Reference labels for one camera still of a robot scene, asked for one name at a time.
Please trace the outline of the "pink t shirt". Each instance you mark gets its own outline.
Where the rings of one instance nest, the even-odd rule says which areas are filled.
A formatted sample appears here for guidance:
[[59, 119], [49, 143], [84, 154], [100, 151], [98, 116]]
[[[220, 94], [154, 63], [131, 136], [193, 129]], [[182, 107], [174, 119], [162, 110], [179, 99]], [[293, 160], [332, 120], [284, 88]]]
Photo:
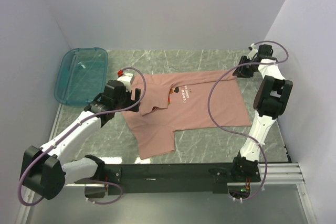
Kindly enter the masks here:
[[225, 70], [146, 74], [132, 87], [146, 89], [139, 112], [122, 115], [141, 159], [175, 150], [175, 131], [250, 126], [236, 78]]

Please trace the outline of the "teal transparent plastic bin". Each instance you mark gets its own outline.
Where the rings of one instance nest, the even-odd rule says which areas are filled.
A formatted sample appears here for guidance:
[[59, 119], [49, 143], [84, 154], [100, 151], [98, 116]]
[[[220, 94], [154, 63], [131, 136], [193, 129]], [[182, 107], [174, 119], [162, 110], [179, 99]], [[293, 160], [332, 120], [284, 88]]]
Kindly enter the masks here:
[[61, 62], [54, 97], [68, 106], [86, 106], [104, 90], [108, 68], [106, 50], [77, 48], [67, 52]]

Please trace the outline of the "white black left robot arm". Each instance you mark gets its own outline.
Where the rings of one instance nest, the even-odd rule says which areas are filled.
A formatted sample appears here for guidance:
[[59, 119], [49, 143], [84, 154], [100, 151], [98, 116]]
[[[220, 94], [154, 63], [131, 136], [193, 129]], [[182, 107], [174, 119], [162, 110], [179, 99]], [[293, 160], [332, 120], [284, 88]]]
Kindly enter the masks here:
[[23, 155], [19, 185], [50, 200], [65, 185], [82, 179], [93, 183], [106, 182], [108, 174], [100, 158], [86, 155], [77, 161], [67, 160], [81, 143], [113, 119], [116, 113], [139, 111], [141, 90], [132, 89], [133, 82], [134, 76], [128, 73], [108, 81], [103, 92], [69, 127], [41, 147], [30, 146]]

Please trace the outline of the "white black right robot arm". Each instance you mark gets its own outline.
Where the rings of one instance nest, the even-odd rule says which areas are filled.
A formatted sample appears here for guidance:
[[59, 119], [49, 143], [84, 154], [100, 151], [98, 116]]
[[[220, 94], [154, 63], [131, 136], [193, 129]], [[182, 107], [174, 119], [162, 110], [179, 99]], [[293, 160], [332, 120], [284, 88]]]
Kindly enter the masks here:
[[250, 53], [242, 56], [233, 72], [238, 78], [251, 78], [259, 72], [263, 78], [254, 99], [254, 120], [245, 144], [233, 160], [230, 175], [235, 181], [246, 181], [259, 174], [260, 147], [278, 116], [286, 109], [293, 83], [280, 72], [273, 49], [268, 44], [251, 44]]

